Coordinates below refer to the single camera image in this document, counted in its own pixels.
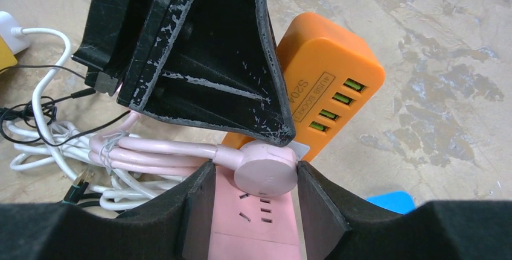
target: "pink power strip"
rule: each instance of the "pink power strip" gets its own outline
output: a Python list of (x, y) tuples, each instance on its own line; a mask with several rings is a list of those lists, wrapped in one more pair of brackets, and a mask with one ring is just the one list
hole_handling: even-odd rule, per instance
[(209, 260), (300, 260), (291, 192), (259, 198), (237, 189), (234, 172), (217, 166)]

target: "marble surface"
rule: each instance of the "marble surface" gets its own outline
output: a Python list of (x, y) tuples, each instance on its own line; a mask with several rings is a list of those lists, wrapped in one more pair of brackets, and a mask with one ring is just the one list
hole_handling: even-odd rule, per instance
[[(52, 27), (80, 43), (90, 0), (0, 0), (26, 27)], [(362, 197), (403, 190), (420, 205), (432, 199), (512, 199), (507, 163), (512, 135), (512, 0), (268, 0), (275, 36), (305, 11), (363, 37), (385, 67), (384, 86), (312, 164)], [(22, 63), (54, 63), (62, 46), (36, 36)], [(67, 64), (84, 73), (85, 67)], [(0, 77), (0, 103), (26, 102), (45, 71)], [(47, 89), (58, 97), (82, 88), (61, 72)], [(59, 118), (82, 130), (123, 111), (107, 95), (63, 103)], [(224, 133), (146, 118), (149, 138), (220, 142)], [(17, 153), (0, 141), (0, 201), (56, 201), (69, 180), (56, 166), (16, 173)]]

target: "yellow object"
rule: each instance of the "yellow object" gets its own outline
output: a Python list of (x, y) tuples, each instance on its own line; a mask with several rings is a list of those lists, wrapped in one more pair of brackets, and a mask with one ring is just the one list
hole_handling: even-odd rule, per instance
[[(363, 39), (314, 13), (297, 16), (277, 47), (297, 136), (311, 161), (382, 86), (384, 69)], [(228, 133), (222, 144), (252, 141)]]
[(5, 67), (13, 66), (17, 64), (16, 57), (7, 46), (6, 42), (0, 37), (0, 70)]

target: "blue object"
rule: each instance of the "blue object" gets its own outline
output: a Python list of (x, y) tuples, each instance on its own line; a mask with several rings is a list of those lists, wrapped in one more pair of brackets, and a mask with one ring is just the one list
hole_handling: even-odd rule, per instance
[(389, 194), (376, 195), (366, 199), (368, 202), (381, 208), (399, 214), (407, 214), (415, 209), (411, 195), (406, 192), (390, 192)]

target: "green connector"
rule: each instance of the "green connector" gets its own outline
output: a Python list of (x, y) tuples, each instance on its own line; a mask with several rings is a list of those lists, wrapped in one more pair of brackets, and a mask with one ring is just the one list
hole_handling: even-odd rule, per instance
[(338, 116), (332, 112), (329, 112), (325, 109), (322, 109), (322, 111), (320, 111), (320, 115), (322, 115), (323, 117), (327, 117), (328, 119), (332, 119), (332, 120), (336, 120), (338, 118)]
[(346, 97), (345, 95), (342, 95), (340, 93), (336, 93), (333, 96), (333, 99), (337, 100), (343, 104), (346, 104), (346, 105), (350, 105), (350, 103), (352, 103), (352, 101), (353, 101), (352, 98)]
[(327, 126), (320, 124), (316, 121), (311, 122), (309, 126), (313, 127), (314, 129), (320, 130), (321, 132), (326, 132), (329, 129)]
[(359, 82), (355, 82), (354, 80), (352, 80), (350, 78), (345, 81), (344, 85), (346, 87), (352, 88), (358, 92), (361, 92), (365, 88), (365, 86), (363, 84), (361, 84)]

